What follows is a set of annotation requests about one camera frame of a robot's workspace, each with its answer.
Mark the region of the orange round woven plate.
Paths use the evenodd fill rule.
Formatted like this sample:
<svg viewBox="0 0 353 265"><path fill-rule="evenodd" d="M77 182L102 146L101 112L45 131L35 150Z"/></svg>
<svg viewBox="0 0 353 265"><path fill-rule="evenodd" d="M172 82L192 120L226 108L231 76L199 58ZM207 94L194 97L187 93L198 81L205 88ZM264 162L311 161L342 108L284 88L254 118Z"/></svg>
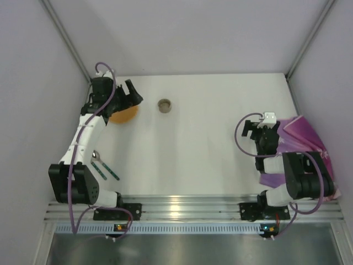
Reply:
<svg viewBox="0 0 353 265"><path fill-rule="evenodd" d="M138 106L133 106L120 112L115 112L109 118L109 122L114 124L124 124L132 120L138 113Z"/></svg>

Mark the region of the purple Frozen placemat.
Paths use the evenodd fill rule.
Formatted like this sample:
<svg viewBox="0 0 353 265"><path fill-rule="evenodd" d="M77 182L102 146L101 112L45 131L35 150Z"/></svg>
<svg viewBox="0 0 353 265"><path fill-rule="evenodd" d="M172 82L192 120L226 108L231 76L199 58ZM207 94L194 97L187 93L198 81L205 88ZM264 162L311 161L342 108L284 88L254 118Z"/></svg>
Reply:
<svg viewBox="0 0 353 265"><path fill-rule="evenodd" d="M285 152L319 152L331 178L334 178L329 154L322 140L304 116L281 119L277 134L279 135L276 154ZM272 165L271 159L265 159L265 169L261 171L259 183L276 188L285 182L281 167Z"/></svg>

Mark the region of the small beige cup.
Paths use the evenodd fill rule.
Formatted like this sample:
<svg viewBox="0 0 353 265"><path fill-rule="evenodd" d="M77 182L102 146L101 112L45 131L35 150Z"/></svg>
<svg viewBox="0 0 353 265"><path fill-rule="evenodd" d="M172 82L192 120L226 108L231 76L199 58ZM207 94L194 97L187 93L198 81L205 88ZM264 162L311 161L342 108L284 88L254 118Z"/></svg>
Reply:
<svg viewBox="0 0 353 265"><path fill-rule="evenodd" d="M169 113L172 109L172 103L169 99L160 99L157 103L158 110L163 113Z"/></svg>

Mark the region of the green handled spoon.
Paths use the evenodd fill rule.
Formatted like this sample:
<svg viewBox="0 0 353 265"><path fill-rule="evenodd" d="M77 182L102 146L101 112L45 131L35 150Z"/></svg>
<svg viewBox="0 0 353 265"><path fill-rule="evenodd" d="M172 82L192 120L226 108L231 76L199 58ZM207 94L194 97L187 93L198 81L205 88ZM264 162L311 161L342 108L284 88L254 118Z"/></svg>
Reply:
<svg viewBox="0 0 353 265"><path fill-rule="evenodd" d="M107 172L111 174L111 176L117 181L120 180L119 176L100 158L100 154L98 151L94 150L92 153L92 158L90 162L95 162L96 165L100 164Z"/></svg>

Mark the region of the green handled fork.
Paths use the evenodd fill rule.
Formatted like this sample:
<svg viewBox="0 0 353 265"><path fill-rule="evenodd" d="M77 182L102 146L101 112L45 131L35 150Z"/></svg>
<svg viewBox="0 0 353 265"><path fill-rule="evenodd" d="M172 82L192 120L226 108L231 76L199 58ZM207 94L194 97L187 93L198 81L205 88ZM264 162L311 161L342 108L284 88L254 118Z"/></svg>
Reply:
<svg viewBox="0 0 353 265"><path fill-rule="evenodd" d="M105 176L105 174L100 170L100 168L96 165L96 163L95 162L91 162L91 165L93 166L93 168L99 173L99 175L101 176L101 178L103 179L103 180L107 180L107 177Z"/></svg>

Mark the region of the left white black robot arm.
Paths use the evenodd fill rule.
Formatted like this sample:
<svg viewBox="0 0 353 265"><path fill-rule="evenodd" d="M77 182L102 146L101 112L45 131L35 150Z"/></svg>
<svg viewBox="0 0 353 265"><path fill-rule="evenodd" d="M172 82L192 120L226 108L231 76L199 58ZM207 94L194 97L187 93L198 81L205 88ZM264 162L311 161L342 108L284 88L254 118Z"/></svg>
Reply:
<svg viewBox="0 0 353 265"><path fill-rule="evenodd" d="M59 163L49 167L50 182L59 203L108 208L123 204L121 194L104 188L90 170L94 148L109 118L143 101L130 79L125 80L128 93L122 85L114 87L113 84L110 77L92 79L93 91L81 108L75 136Z"/></svg>

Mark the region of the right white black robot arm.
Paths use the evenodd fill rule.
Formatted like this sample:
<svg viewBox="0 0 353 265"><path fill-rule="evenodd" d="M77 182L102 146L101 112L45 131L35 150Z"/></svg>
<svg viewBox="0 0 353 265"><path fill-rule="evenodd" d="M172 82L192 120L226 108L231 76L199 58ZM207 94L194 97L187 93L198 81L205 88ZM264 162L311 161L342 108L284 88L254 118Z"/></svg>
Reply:
<svg viewBox="0 0 353 265"><path fill-rule="evenodd" d="M326 148L303 116L260 126L246 120L242 136L255 142L255 167L269 189L257 196L262 211L287 206L300 199L335 196L331 161Z"/></svg>

